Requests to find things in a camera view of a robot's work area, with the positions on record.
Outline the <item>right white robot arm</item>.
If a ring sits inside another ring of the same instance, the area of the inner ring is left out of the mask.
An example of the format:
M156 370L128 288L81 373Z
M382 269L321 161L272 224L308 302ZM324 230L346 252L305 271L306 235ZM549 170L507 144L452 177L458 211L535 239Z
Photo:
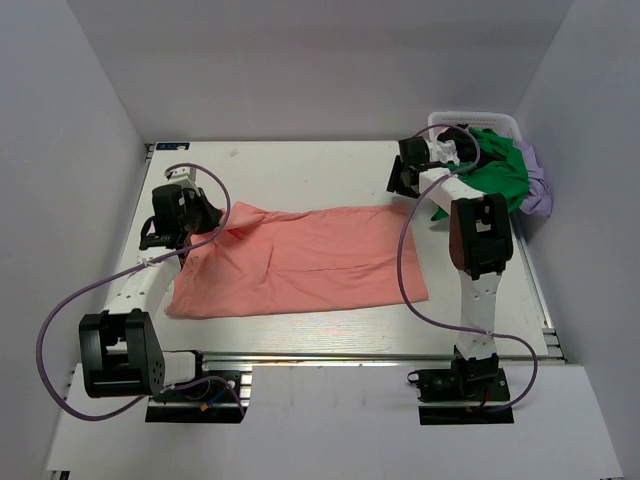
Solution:
M428 198L448 214L449 254L461 285L454 352L466 361L489 360L497 355L492 337L497 289L513 255L506 199L464 183L436 159L433 147L422 137L401 140L387 191Z

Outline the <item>salmon pink t shirt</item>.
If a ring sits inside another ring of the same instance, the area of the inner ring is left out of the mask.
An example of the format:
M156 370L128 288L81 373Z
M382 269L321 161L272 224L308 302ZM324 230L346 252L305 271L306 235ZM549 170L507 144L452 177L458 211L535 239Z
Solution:
M208 319L426 301L406 213L403 204L289 213L237 202L213 242L196 237L166 312Z

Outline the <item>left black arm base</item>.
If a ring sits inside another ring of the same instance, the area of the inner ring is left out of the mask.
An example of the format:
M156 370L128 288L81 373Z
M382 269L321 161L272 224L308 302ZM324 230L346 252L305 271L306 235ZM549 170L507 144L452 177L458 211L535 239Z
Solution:
M167 390L150 399L145 422L149 424L240 424L248 412L252 370L250 366L215 359L194 351L195 376L183 390Z

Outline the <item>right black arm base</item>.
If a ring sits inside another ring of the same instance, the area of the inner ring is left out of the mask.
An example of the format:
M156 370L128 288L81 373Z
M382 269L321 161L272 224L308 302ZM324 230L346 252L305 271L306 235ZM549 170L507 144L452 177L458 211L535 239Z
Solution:
M465 359L458 351L447 368L414 370L407 382L418 391L422 426L508 425L514 422L507 378L493 353Z

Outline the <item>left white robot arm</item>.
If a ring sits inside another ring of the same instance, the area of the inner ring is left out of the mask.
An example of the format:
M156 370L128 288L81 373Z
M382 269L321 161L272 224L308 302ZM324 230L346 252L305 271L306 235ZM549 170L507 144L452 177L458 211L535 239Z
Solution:
M98 314L79 324L86 393L91 398L156 396L176 381L152 317L180 273L193 235L213 232L222 211L191 180L152 190L153 215L140 233L137 270Z

